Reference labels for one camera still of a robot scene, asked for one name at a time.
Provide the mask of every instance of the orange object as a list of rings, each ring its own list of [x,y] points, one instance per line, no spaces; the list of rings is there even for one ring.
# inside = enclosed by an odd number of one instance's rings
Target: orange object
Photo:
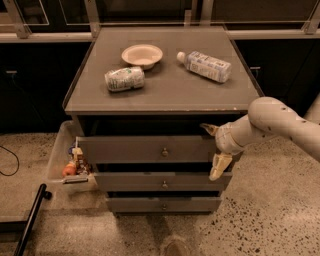
[[[76,165],[72,162],[68,163],[62,170],[62,176],[66,177],[69,175],[76,175],[77,174],[77,168]]]

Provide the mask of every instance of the black cable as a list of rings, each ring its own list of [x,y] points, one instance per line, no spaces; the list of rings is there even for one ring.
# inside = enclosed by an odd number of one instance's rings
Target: black cable
[[[5,148],[5,147],[3,147],[3,146],[0,146],[0,148],[2,148],[2,149],[4,149],[4,150],[8,151],[9,153],[11,153],[11,154],[17,159],[17,163],[18,163],[17,169],[15,170],[14,173],[5,174],[5,173],[3,173],[2,171],[0,171],[0,174],[2,174],[2,175],[4,175],[4,176],[7,176],[7,177],[15,175],[15,174],[18,172],[19,166],[20,166],[18,156],[17,156],[15,153],[13,153],[12,151],[10,151],[9,149],[7,149],[7,148]]]

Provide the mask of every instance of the bottle cap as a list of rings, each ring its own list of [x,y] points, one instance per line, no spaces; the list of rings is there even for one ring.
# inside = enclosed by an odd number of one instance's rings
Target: bottle cap
[[[179,52],[177,54],[177,60],[180,61],[181,63],[184,63],[185,57],[186,57],[186,54],[184,52]]]

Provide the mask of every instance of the cabinet top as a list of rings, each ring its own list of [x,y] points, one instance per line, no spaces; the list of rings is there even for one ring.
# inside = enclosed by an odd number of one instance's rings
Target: cabinet top
[[[141,89],[109,92],[104,74],[128,65],[121,53],[129,46],[151,44],[163,58],[145,70]],[[232,64],[219,84],[192,73],[178,52],[199,51]],[[102,28],[71,92],[65,111],[71,115],[194,114],[246,111],[259,97],[244,64],[221,27]]]

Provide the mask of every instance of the metal rod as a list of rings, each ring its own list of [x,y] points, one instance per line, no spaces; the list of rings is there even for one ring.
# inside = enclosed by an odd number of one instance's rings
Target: metal rod
[[[24,249],[26,247],[26,244],[28,242],[28,238],[30,236],[31,230],[32,230],[32,226],[34,224],[34,221],[37,217],[37,213],[39,211],[40,205],[41,205],[41,201],[42,199],[45,197],[46,195],[46,188],[47,185],[46,184],[41,184],[36,196],[36,199],[33,202],[28,220],[27,220],[27,224],[26,227],[20,237],[20,240],[18,242],[18,245],[16,247],[16,251],[14,253],[14,255],[23,255]]]
[[[214,0],[203,0],[200,25],[210,26]]]
[[[4,0],[3,3],[5,4],[8,14],[13,22],[13,26],[17,36],[21,39],[28,38],[31,34],[29,27],[24,24],[22,15],[19,11],[19,7],[17,6],[16,1],[14,0]]]
[[[17,38],[15,33],[0,33],[1,43],[69,43],[91,42],[92,35],[89,32],[73,33],[33,33],[27,40]]]
[[[228,36],[233,40],[252,39],[316,39],[320,38],[320,29],[314,34],[305,34],[301,29],[279,30],[228,30]]]
[[[185,10],[184,12],[184,25],[185,26],[190,26],[191,25],[191,10]]]
[[[95,0],[85,0],[85,6],[87,9],[87,15],[90,23],[90,30],[92,37],[96,38],[100,32],[100,19]]]
[[[191,5],[191,22],[192,23],[196,21],[197,10],[198,10],[198,0],[192,0],[192,5]]]
[[[310,35],[317,32],[320,23],[320,1],[317,2],[315,8],[305,24],[302,27],[304,33]]]

